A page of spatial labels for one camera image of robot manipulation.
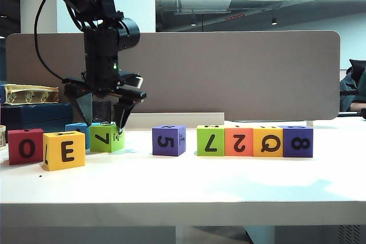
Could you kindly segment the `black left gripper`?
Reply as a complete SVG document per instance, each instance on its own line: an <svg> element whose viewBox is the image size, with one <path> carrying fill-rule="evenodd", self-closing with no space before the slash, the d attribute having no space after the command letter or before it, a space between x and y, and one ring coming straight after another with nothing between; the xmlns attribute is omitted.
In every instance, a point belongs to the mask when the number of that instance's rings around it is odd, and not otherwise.
<svg viewBox="0 0 366 244"><path fill-rule="evenodd" d="M140 90L142 82L143 77L139 74L120 70L117 57L86 57L86 71L82 78L63 80L64 95L88 126L93 120L93 95L119 98L113 110L118 133L122 134L136 102L146 98L146 92Z"/></svg>

